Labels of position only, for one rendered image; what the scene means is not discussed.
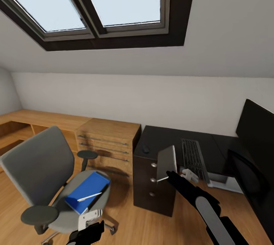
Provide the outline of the folder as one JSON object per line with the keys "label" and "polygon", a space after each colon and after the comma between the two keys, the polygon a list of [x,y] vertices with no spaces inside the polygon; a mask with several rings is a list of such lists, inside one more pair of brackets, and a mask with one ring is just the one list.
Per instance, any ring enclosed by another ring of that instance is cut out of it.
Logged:
{"label": "folder", "polygon": [[[94,171],[65,199],[65,202],[79,215],[86,214],[109,184],[110,180]],[[98,195],[77,201],[78,199],[94,194]]]}

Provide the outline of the mouse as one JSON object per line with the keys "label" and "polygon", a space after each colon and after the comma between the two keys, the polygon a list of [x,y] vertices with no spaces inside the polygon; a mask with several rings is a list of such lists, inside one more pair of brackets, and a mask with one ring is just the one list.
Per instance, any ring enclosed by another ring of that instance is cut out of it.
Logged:
{"label": "mouse", "polygon": [[147,146],[143,146],[142,150],[146,153],[149,152],[149,148]]}

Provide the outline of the notebook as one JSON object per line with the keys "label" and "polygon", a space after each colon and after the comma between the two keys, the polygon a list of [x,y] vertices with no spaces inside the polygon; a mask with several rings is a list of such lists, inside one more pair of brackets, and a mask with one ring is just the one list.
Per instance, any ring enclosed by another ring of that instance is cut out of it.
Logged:
{"label": "notebook", "polygon": [[170,146],[158,153],[158,165],[157,165],[157,181],[167,179],[167,171],[177,173],[177,165],[175,158],[174,146]]}

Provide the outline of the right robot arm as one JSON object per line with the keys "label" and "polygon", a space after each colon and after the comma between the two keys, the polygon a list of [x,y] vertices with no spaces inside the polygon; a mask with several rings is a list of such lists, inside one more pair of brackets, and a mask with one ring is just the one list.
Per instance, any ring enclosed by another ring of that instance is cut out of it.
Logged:
{"label": "right robot arm", "polygon": [[200,213],[214,245],[249,245],[229,217],[220,217],[220,202],[208,192],[190,183],[190,180],[198,183],[199,178],[195,173],[190,169],[182,170],[181,175],[174,171],[166,173],[169,176],[167,181]]}

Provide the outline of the pen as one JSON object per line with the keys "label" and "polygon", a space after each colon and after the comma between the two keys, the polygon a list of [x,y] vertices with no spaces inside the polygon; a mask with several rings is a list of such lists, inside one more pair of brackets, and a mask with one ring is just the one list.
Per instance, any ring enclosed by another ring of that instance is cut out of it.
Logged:
{"label": "pen", "polygon": [[[98,194],[100,194],[100,193],[98,193]],[[98,194],[94,194],[94,195],[91,195],[91,196],[87,196],[87,197],[78,199],[77,201],[82,201],[82,200],[84,200],[84,199],[86,199],[86,198],[90,198],[90,197],[96,196],[96,195],[98,195]]]}

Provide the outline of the monitor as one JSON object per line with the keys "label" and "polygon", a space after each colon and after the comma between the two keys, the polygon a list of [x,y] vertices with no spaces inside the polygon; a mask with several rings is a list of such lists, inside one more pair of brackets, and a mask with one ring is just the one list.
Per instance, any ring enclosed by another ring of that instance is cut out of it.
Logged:
{"label": "monitor", "polygon": [[274,113],[252,100],[246,99],[236,134],[260,169],[259,171],[242,155],[229,149],[229,152],[250,164],[261,178],[261,188],[258,191],[247,193],[247,196],[253,196],[262,191],[263,177],[274,190]]}

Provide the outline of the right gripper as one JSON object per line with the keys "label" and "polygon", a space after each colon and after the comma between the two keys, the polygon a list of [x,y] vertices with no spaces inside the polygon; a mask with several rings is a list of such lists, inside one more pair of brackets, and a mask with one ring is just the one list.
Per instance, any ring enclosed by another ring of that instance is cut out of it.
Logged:
{"label": "right gripper", "polygon": [[191,183],[187,179],[185,179],[184,177],[181,177],[174,171],[172,171],[172,172],[167,171],[166,173],[169,176],[167,181],[169,183],[171,183],[180,192],[180,194],[184,197],[183,190],[187,185],[189,185]]}

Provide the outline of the keyboard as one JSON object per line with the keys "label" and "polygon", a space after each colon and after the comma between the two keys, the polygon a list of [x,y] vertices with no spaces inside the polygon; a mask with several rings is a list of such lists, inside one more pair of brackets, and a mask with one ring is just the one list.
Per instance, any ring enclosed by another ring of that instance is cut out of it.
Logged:
{"label": "keyboard", "polygon": [[184,169],[190,169],[198,176],[199,181],[210,184],[210,178],[207,174],[207,169],[198,141],[182,139],[182,151]]}

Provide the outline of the swivel chair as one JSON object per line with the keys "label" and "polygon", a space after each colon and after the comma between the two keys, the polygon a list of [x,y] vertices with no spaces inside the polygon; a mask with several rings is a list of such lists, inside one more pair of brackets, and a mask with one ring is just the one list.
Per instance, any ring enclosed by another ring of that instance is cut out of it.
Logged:
{"label": "swivel chair", "polygon": [[[96,209],[103,211],[110,195],[111,179],[100,170],[86,170],[88,159],[97,158],[97,153],[90,150],[78,151],[82,158],[81,172],[73,175],[75,157],[57,126],[52,126],[0,156],[0,166],[13,182],[23,198],[31,205],[21,215],[21,221],[33,225],[38,235],[44,234],[48,228],[55,231],[41,242],[58,233],[71,234],[78,230],[79,214],[74,211],[65,199],[94,171],[110,180],[109,186],[92,205],[88,212]],[[60,188],[64,186],[50,206]],[[88,213],[87,212],[87,213]],[[99,218],[88,221],[88,225],[100,222]],[[104,224],[111,235],[116,232],[114,226]]]}

